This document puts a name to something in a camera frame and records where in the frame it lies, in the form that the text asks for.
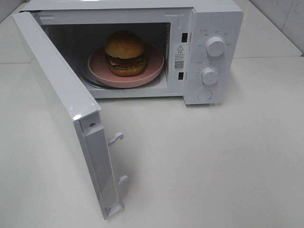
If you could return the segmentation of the pink speckled plate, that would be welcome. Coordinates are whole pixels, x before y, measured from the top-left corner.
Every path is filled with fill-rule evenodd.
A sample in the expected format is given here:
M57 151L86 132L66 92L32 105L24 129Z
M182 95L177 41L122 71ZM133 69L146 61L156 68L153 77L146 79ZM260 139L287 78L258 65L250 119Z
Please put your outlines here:
M103 48L96 50L88 60L88 69L98 82L115 88L133 88L142 86L154 80L162 71L164 65L163 54L155 47L148 45L145 48L147 67L135 76L118 76L110 71L106 63L106 54Z

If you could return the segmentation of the white lower timer knob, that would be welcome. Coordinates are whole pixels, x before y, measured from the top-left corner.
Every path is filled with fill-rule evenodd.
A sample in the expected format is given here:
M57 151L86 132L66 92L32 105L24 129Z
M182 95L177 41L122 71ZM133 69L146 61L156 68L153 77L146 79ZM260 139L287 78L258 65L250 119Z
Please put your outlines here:
M216 68L208 67L202 71L201 79L203 84L213 85L219 79L219 71Z

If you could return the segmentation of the round white door release button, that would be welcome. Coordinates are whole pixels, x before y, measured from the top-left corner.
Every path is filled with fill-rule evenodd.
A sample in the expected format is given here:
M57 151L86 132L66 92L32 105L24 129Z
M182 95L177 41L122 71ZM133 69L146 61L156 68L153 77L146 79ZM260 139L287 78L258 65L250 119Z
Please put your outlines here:
M212 91L208 89L203 89L198 92L198 99L200 101L209 101L212 98Z

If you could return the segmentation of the white upper power knob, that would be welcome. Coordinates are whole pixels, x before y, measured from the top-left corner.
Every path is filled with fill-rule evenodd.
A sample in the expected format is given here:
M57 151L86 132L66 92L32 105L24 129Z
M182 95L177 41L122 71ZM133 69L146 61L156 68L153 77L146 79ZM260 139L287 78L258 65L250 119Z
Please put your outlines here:
M220 36L214 36L206 41L206 51L211 57L218 57L225 51L226 42Z

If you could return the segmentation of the glass microwave turntable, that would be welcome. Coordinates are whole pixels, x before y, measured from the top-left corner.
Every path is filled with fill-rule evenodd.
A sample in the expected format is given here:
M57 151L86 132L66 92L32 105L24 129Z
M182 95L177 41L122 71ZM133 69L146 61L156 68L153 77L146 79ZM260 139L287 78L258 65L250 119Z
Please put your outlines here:
M118 88L118 87L112 87L105 85L101 82L99 82L97 79L93 77L92 73L89 73L88 71L80 70L78 73L78 76L89 83L91 86L94 86L96 88L102 88L102 89L127 89L127 88ZM161 73L152 81L136 87L130 87L130 89L140 89L140 88L167 88L167 76L164 70L161 71Z

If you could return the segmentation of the white microwave oven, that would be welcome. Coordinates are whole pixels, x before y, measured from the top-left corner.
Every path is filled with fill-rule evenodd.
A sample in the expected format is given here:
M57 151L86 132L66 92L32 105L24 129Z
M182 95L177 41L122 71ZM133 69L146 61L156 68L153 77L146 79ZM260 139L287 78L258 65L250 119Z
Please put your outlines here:
M78 76L94 99L181 96L188 105L222 102L243 19L231 0L32 0L20 12L35 16L77 76L80 70L89 72L89 57L116 31L130 31L145 48L151 45L163 54L167 88L102 89ZM226 42L218 57L206 51L206 41L214 36ZM208 67L219 71L213 85L201 79ZM209 101L198 99L203 89L212 91Z

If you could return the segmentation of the burger with lettuce and tomato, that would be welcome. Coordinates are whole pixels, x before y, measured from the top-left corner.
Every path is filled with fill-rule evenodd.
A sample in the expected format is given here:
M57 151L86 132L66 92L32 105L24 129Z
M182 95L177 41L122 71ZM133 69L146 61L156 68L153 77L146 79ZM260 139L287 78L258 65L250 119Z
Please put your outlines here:
M120 30L110 34L105 42L106 63L118 76L135 76L147 66L145 46L136 34Z

